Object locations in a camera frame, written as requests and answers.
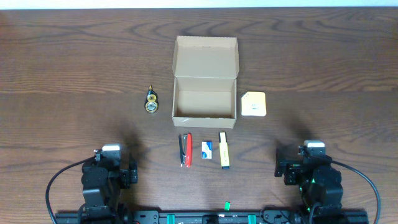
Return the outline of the black yellow correction tape dispenser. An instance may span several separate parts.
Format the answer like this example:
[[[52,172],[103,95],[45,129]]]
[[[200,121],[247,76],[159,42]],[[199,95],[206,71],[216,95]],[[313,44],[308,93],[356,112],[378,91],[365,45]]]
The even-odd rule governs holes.
[[[155,113],[159,109],[158,96],[152,85],[148,88],[144,108],[148,113]]]

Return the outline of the red black stapler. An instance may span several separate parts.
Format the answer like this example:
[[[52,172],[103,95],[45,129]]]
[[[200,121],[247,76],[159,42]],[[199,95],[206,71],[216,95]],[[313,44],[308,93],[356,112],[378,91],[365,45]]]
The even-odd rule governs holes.
[[[193,153],[193,141],[192,134],[182,134],[178,137],[179,152],[180,152],[180,166],[191,167],[192,165],[192,153]]]

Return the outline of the yellow sticky note pad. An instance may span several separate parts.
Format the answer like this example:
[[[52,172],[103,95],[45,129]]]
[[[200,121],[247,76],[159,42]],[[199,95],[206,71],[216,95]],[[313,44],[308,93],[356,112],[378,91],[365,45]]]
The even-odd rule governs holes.
[[[242,116],[265,116],[266,94],[259,91],[247,91],[241,97],[241,115]]]

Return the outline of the yellow highlighter marker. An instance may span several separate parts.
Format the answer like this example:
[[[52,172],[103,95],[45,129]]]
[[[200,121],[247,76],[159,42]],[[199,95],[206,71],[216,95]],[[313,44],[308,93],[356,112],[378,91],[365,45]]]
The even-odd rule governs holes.
[[[220,164],[222,169],[229,169],[229,151],[225,132],[219,133]]]

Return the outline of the blue white staples box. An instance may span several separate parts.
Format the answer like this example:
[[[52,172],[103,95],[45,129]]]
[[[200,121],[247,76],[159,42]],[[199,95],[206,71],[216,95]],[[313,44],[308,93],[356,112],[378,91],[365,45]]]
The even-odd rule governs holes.
[[[202,159],[212,159],[212,142],[203,141],[201,143],[201,158]]]

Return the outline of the cardboard box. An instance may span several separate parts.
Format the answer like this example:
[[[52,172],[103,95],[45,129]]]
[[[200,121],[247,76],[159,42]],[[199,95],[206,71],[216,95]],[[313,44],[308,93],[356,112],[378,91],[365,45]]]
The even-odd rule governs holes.
[[[172,71],[174,126],[234,127],[239,73],[237,38],[178,36]]]

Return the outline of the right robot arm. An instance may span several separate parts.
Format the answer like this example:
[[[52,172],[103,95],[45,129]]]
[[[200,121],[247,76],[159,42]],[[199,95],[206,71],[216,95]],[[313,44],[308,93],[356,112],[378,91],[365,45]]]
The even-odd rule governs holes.
[[[314,209],[320,217],[340,213],[343,188],[341,172],[332,168],[331,157],[324,147],[300,146],[302,160],[288,159],[280,149],[276,151],[275,177],[283,177],[285,185],[297,185],[303,204]]]

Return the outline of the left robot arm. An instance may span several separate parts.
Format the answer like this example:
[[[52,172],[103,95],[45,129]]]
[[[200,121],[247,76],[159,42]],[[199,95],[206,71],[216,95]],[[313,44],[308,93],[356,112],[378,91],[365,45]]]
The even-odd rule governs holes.
[[[121,191],[137,183],[137,162],[129,155],[128,168],[121,168],[119,151],[96,150],[92,160],[82,167],[83,197],[86,215],[92,223],[126,223],[132,215],[119,201]]]

